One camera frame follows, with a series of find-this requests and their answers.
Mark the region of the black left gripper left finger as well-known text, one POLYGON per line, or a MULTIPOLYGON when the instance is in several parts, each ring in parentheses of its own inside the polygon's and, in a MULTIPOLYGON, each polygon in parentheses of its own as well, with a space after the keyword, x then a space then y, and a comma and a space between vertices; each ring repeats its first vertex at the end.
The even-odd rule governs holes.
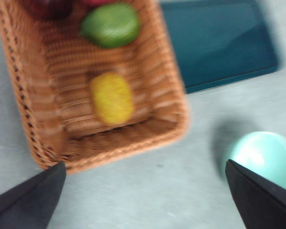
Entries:
POLYGON ((0 195, 0 229, 46 229, 66 179, 63 162, 0 195))

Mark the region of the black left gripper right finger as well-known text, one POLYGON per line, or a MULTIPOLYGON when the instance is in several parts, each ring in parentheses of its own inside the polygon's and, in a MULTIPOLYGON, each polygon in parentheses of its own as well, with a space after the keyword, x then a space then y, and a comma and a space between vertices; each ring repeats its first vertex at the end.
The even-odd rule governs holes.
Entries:
POLYGON ((231 159, 225 175, 247 229, 286 229, 286 189, 231 159))

